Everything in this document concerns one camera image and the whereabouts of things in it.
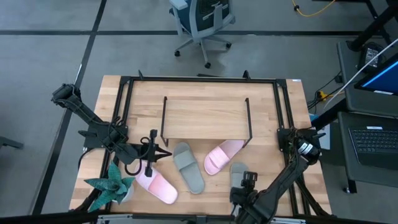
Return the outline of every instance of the potted plant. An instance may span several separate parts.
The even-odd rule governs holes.
[[[119,168],[115,163],[111,163],[108,169],[108,178],[94,178],[85,180],[94,188],[102,191],[101,195],[93,202],[88,212],[101,208],[110,201],[118,204],[130,199],[134,188],[131,186],[134,177],[121,177]]]

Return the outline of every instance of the slide sandal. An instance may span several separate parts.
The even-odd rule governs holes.
[[[178,143],[174,149],[173,159],[189,191],[193,194],[202,193],[205,189],[205,181],[200,174],[198,162],[189,145],[185,142]]]
[[[243,147],[243,140],[226,140],[209,152],[205,170],[210,175],[218,173]]]
[[[233,187],[242,188],[241,182],[243,180],[243,173],[244,171],[247,170],[248,167],[240,162],[231,165],[231,169],[229,170],[229,173],[231,174],[231,188]],[[240,205],[237,205],[232,215],[236,217],[239,213],[240,207],[241,207]]]
[[[147,162],[142,162],[142,167],[146,167]],[[141,169],[140,173],[136,175],[137,183],[147,190],[152,195],[155,195],[161,201],[167,204],[173,204],[177,197],[177,190],[152,167],[152,177],[145,176],[145,169]]]

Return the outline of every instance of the gray slide sandal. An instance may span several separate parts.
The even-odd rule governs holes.
[[[232,187],[241,187],[241,182],[243,180],[243,173],[244,171],[247,171],[249,168],[244,165],[243,163],[237,162],[231,165],[231,169],[229,170],[229,173],[231,174],[231,188]],[[241,206],[237,205],[235,208],[234,213],[232,214],[233,216],[237,216],[239,212],[239,208]]]
[[[191,147],[185,142],[180,142],[174,149],[174,164],[180,171],[189,191],[200,194],[205,189],[205,181],[200,174],[198,162],[192,154]]]

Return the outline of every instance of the chair backrest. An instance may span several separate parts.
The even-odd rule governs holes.
[[[193,37],[214,34],[234,19],[232,0],[187,0]]]

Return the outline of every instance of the white cable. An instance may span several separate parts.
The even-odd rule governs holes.
[[[372,60],[370,60],[365,66],[363,66],[361,69],[359,69],[359,71],[354,75],[354,77],[353,78],[351,78],[329,101],[327,101],[327,103],[326,103],[326,105],[323,107],[323,109],[325,109],[328,105],[329,105],[329,103],[334,99],[334,98],[336,98],[336,96],[339,94],[339,93],[341,93],[341,91],[343,91],[353,80],[354,80],[354,78],[355,77],[357,77],[361,72],[362,72],[362,70],[364,70],[370,63],[372,63],[373,62],[373,60],[374,59],[376,59],[376,58],[378,58],[378,56],[380,56],[381,54],[383,54],[383,52],[385,52],[388,48],[390,48],[391,46],[393,46],[396,42],[398,42],[398,39],[396,39],[395,41],[393,41],[393,43],[391,43],[390,45],[388,45],[385,49],[383,49],[380,53],[378,53],[376,56],[374,56],[373,58],[372,58]]]

